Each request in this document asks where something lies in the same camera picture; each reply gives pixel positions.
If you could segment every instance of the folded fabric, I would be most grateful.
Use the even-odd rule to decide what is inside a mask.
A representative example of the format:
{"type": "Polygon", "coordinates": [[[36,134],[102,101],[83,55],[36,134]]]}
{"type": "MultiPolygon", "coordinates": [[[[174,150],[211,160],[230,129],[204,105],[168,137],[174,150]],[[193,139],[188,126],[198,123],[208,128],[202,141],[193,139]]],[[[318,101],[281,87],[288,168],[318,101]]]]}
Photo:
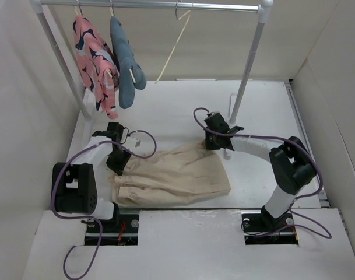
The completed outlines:
{"type": "Polygon", "coordinates": [[[110,35],[114,54],[116,54],[119,60],[119,104],[121,108],[127,109],[133,105],[136,93],[135,89],[144,89],[146,87],[146,77],[141,67],[135,61],[123,27],[121,27],[121,23],[116,17],[111,18],[110,35]],[[134,75],[135,83],[129,70],[134,75]]]}
{"type": "Polygon", "coordinates": [[[98,33],[96,28],[83,16],[73,22],[76,59],[79,72],[86,88],[96,96],[96,109],[117,118],[116,99],[119,91],[117,58],[98,33]]]}
{"type": "Polygon", "coordinates": [[[113,201],[122,207],[170,207],[209,200],[230,192],[217,154],[203,143],[131,158],[123,176],[115,176],[113,201]]]}

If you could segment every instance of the clothing rack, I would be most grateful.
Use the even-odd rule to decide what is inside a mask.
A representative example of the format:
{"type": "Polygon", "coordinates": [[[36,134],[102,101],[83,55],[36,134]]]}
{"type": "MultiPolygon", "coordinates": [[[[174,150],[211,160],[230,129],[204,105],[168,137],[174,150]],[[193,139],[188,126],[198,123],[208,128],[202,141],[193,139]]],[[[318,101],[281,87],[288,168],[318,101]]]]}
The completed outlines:
{"type": "Polygon", "coordinates": [[[184,9],[184,10],[203,10],[203,11],[228,11],[228,12],[252,12],[258,14],[258,25],[252,40],[251,48],[248,54],[246,66],[242,75],[241,85],[238,89],[236,102],[234,103],[233,111],[229,118],[229,124],[236,124],[236,117],[238,109],[245,92],[246,84],[249,74],[251,72],[252,65],[254,63],[256,51],[259,46],[260,38],[264,29],[265,23],[268,21],[270,9],[273,6],[273,0],[263,0],[261,5],[226,5],[226,4],[210,4],[210,3],[185,3],[180,2],[159,2],[159,1],[135,1],[135,0],[30,0],[31,6],[36,13],[46,36],[49,39],[50,45],[53,49],[55,56],[62,68],[62,71],[66,77],[68,85],[79,105],[81,112],[85,119],[90,119],[91,116],[82,100],[82,94],[78,92],[72,75],[67,67],[67,64],[63,58],[61,50],[58,47],[57,41],[49,27],[49,24],[45,18],[43,5],[65,5],[65,6],[95,6],[95,7],[109,7],[109,8],[141,8],[141,9],[184,9]]]}

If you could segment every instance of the wire hanger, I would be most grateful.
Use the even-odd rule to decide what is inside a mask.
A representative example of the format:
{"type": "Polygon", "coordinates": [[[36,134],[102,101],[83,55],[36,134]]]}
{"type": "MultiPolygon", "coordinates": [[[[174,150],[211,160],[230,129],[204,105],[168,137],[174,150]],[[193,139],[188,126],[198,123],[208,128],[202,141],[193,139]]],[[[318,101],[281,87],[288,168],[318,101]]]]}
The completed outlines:
{"type": "Polygon", "coordinates": [[[167,61],[166,61],[166,63],[164,64],[164,67],[163,67],[163,69],[161,70],[160,75],[159,75],[159,77],[156,79],[155,83],[159,82],[159,80],[160,80],[161,77],[163,76],[164,71],[166,70],[167,65],[168,65],[168,63],[170,62],[170,59],[171,59],[171,57],[172,57],[172,55],[173,55],[173,52],[175,51],[176,46],[177,46],[178,42],[180,41],[181,36],[182,36],[182,34],[184,33],[185,29],[187,28],[188,22],[189,22],[189,20],[190,20],[190,16],[191,16],[190,13],[191,13],[191,10],[187,11],[187,12],[184,13],[182,16],[178,17],[178,15],[177,15],[177,9],[178,9],[178,4],[179,4],[180,2],[182,2],[182,0],[177,0],[177,1],[176,1],[176,7],[175,7],[176,20],[183,19],[186,15],[189,15],[189,16],[188,16],[187,21],[186,21],[185,24],[184,24],[184,27],[182,28],[182,30],[181,30],[181,32],[180,32],[180,35],[179,35],[178,38],[177,38],[177,41],[176,41],[175,45],[173,46],[173,48],[172,48],[172,50],[171,50],[170,56],[167,58],[167,61]]]}
{"type": "Polygon", "coordinates": [[[76,0],[76,3],[78,3],[79,9],[76,6],[74,6],[73,8],[75,9],[75,13],[76,13],[77,16],[78,15],[82,16],[83,15],[83,11],[82,11],[82,7],[80,6],[79,0],[76,0]]]}
{"type": "MultiPolygon", "coordinates": [[[[109,0],[109,1],[111,4],[111,7],[109,8],[110,14],[111,14],[111,16],[115,16],[113,0],[109,0]]],[[[136,83],[135,75],[133,74],[132,69],[129,69],[129,73],[131,74],[131,78],[132,78],[133,83],[136,83]]]]}

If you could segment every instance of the white pipe connector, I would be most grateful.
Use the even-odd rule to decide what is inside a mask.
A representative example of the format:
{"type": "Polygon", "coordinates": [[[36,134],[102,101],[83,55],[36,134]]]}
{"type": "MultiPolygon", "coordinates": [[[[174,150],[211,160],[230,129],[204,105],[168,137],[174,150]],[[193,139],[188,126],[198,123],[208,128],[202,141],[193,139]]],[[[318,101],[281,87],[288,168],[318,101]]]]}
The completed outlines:
{"type": "Polygon", "coordinates": [[[259,23],[266,23],[269,18],[270,9],[273,6],[273,0],[263,0],[263,4],[259,7],[259,23]]]}
{"type": "Polygon", "coordinates": [[[32,9],[35,13],[43,13],[43,6],[40,0],[30,0],[32,9]]]}

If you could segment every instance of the white floor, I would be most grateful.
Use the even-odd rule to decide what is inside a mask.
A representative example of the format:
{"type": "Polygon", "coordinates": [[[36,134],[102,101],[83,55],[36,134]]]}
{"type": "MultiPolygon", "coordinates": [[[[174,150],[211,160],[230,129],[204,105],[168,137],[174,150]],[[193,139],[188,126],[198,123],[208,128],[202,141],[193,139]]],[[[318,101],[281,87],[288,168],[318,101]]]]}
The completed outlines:
{"type": "MultiPolygon", "coordinates": [[[[320,221],[327,240],[297,229],[299,246],[246,246],[239,210],[142,211],[137,246],[102,246],[85,280],[355,280],[355,257],[336,209],[298,209],[320,221]]],[[[321,231],[299,217],[295,222],[321,231]]],[[[64,280],[71,245],[83,244],[85,226],[45,211],[23,280],[64,280]]],[[[93,246],[79,246],[68,260],[78,277],[93,246]]]]}
{"type": "MultiPolygon", "coordinates": [[[[220,111],[227,117],[231,95],[236,94],[239,81],[149,81],[143,91],[136,93],[134,105],[119,112],[114,120],[129,127],[130,130],[147,130],[157,139],[158,149],[170,149],[178,145],[203,140],[204,131],[195,123],[192,112],[197,107],[220,111]]],[[[106,114],[94,110],[95,130],[106,130],[110,120],[106,114]]],[[[297,126],[288,92],[283,82],[248,82],[237,117],[237,124],[245,127],[248,134],[273,135],[288,138],[296,136],[303,139],[297,126]]],[[[149,152],[152,143],[141,137],[138,152],[149,152]]],[[[79,116],[71,143],[69,157],[78,152],[86,142],[83,141],[83,118],[79,116]]],[[[189,208],[260,208],[275,189],[276,182],[269,163],[245,153],[234,153],[231,160],[223,159],[231,192],[228,196],[210,201],[186,205],[189,208]]],[[[97,180],[99,196],[110,199],[112,172],[106,170],[104,162],[98,169],[97,180]]],[[[302,194],[312,193],[317,181],[312,181],[302,194]]],[[[320,207],[318,197],[298,201],[295,207],[320,207]]]]}

